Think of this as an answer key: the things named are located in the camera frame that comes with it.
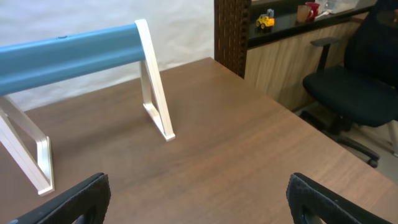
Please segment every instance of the chair caster wheel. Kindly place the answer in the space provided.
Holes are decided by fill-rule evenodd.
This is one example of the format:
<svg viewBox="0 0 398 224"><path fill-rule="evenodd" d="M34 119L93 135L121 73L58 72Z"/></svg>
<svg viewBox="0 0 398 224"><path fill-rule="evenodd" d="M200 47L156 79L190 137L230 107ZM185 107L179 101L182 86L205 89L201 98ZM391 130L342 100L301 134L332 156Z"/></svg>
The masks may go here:
<svg viewBox="0 0 398 224"><path fill-rule="evenodd" d="M376 168L379 165L379 163L373 159L368 160L367 164L373 168Z"/></svg>

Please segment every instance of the yellow toy excavator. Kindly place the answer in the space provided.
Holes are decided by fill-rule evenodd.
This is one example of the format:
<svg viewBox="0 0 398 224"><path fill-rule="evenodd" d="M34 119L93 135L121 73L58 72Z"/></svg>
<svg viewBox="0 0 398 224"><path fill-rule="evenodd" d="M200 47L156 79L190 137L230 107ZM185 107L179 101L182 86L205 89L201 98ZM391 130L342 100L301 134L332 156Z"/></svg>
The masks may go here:
<svg viewBox="0 0 398 224"><path fill-rule="evenodd" d="M274 10L268 9L267 14L261 14L256 21L257 28L264 29L275 25Z"/></svg>

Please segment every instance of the white wall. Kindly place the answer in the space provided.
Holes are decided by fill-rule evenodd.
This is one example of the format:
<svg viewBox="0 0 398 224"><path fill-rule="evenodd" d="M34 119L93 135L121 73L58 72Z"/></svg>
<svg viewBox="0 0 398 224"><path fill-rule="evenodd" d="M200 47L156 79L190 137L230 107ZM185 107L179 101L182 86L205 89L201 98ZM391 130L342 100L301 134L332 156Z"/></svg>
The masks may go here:
<svg viewBox="0 0 398 224"><path fill-rule="evenodd" d="M148 22L160 70L213 57L213 0L1 0L0 46L123 26L141 18ZM14 93L11 98L29 110L138 75L134 63Z"/></svg>

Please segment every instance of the black countertop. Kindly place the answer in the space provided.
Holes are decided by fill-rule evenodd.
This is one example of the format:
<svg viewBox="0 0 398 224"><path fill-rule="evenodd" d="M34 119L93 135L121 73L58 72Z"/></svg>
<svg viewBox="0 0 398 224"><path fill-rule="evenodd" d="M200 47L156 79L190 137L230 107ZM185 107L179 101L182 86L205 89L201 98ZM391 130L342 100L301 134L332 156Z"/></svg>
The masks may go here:
<svg viewBox="0 0 398 224"><path fill-rule="evenodd" d="M347 22L354 15L370 11L376 0L359 0L354 9L321 16L312 22L298 23L296 22L297 6L305 4L305 2L305 0L260 0L253 2L249 28L249 49L311 30ZM268 8L275 11L275 26L264 30L258 29L256 19L260 14L265 13Z"/></svg>

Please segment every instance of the white support leg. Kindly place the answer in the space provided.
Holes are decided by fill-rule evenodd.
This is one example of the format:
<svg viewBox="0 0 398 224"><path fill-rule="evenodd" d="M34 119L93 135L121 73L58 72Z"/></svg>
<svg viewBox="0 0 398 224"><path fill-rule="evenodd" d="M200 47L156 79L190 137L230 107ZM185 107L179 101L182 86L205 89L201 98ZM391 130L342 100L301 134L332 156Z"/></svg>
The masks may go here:
<svg viewBox="0 0 398 224"><path fill-rule="evenodd" d="M37 162L26 149L8 118L15 121L37 144ZM54 191L50 139L6 96L0 97L0 141L24 171L39 195Z"/></svg>
<svg viewBox="0 0 398 224"><path fill-rule="evenodd" d="M146 58L145 61L140 62L144 107L154 120L156 126L159 128L166 141L169 141L175 138L175 135L170 120L169 109L167 108L166 98L164 96L162 80L160 79L160 73L157 67L155 52L152 46L148 25L143 19L136 21L136 25ZM156 107L152 103L152 96L150 92L151 87L153 89L159 111L156 110Z"/></svg>
<svg viewBox="0 0 398 224"><path fill-rule="evenodd" d="M388 123L388 131L390 132L392 150L394 150L394 156L398 157L398 131L396 121Z"/></svg>

